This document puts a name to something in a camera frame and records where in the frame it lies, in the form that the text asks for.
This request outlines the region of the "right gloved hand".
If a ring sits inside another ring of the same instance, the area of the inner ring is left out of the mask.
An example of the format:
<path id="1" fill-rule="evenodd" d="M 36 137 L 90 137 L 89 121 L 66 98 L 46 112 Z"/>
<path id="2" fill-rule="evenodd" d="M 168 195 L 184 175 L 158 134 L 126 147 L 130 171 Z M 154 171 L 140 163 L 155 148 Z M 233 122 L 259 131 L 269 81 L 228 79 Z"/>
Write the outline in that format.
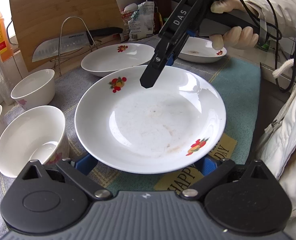
<path id="1" fill-rule="evenodd" d="M 246 12 L 240 0 L 216 1 L 211 6 L 211 12 L 216 14 L 231 12 L 235 9 Z M 215 50 L 221 50 L 223 47 L 246 50 L 253 48 L 257 44 L 259 35 L 255 34 L 251 27 L 241 28 L 237 26 L 230 29 L 224 35 L 215 34 L 209 36 L 209 38 Z"/>

